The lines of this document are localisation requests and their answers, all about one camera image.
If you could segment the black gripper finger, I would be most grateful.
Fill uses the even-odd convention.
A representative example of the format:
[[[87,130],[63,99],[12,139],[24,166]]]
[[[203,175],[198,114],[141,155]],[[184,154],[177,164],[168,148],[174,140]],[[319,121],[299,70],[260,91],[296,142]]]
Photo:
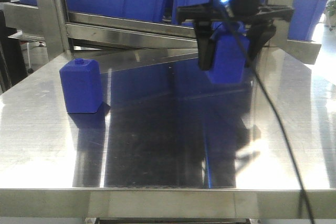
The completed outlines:
[[[216,42],[212,39],[212,22],[196,20],[194,31],[198,46],[198,66],[201,70],[210,70],[216,46]]]
[[[251,61],[254,61],[262,47],[272,39],[275,33],[276,26],[273,23],[252,24],[246,35],[249,40],[247,54]]]

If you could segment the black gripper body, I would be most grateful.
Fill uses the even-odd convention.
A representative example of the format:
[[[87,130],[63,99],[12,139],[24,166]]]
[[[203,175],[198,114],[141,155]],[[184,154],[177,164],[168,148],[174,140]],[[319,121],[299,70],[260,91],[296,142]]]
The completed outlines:
[[[208,0],[206,3],[179,6],[176,21],[234,22],[251,24],[256,21],[284,20],[290,22],[294,10],[286,5],[265,5],[261,0]]]

